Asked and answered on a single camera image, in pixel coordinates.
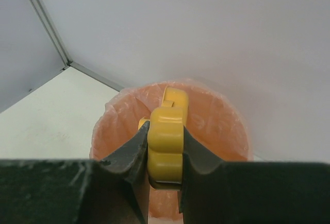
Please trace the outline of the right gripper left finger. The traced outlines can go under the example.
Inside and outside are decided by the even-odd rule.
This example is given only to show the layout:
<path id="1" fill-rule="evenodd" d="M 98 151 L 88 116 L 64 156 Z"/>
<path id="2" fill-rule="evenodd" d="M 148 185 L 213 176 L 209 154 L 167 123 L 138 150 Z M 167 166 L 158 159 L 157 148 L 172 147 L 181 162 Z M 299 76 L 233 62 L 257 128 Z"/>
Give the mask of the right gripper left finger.
<path id="1" fill-rule="evenodd" d="M 1 160 L 1 223 L 147 223 L 145 123 L 100 161 Z"/>

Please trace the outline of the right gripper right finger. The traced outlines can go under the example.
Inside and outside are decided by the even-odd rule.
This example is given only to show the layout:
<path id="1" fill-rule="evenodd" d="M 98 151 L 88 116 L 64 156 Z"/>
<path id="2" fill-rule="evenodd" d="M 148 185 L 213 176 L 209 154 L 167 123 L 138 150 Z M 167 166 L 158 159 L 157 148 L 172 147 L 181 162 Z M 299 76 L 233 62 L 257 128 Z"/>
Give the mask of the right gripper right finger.
<path id="1" fill-rule="evenodd" d="M 329 165 L 229 162 L 184 132 L 184 223 L 329 223 Z"/>

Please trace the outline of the yellow litter scoop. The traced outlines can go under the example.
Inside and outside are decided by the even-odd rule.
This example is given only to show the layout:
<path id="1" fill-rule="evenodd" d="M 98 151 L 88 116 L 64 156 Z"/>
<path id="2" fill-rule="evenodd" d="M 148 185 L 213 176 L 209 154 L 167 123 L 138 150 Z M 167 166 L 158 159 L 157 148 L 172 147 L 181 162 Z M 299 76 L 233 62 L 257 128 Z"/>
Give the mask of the yellow litter scoop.
<path id="1" fill-rule="evenodd" d="M 188 94 L 166 87 L 161 105 L 149 119 L 142 118 L 138 127 L 149 122 L 147 133 L 147 173 L 155 189 L 178 191 L 182 186 L 184 128 L 189 107 Z"/>

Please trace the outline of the orange trash bin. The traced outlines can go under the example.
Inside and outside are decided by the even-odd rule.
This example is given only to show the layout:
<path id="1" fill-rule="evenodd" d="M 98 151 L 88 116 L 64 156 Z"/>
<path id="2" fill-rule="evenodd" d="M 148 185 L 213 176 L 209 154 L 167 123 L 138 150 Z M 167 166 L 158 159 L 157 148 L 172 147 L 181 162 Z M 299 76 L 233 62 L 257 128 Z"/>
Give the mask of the orange trash bin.
<path id="1" fill-rule="evenodd" d="M 164 221 L 182 221 L 183 215 L 179 212 L 178 192 L 181 185 L 177 183 L 156 182 L 149 178 L 150 195 L 148 215 Z"/>

